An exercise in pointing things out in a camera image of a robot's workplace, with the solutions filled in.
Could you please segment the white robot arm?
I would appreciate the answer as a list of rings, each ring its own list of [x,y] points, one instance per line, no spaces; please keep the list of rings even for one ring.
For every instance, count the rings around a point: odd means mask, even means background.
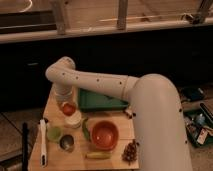
[[[180,96],[167,77],[81,72],[69,57],[50,65],[45,75],[59,101],[67,100],[75,86],[130,104],[139,143],[138,171],[193,171]]]

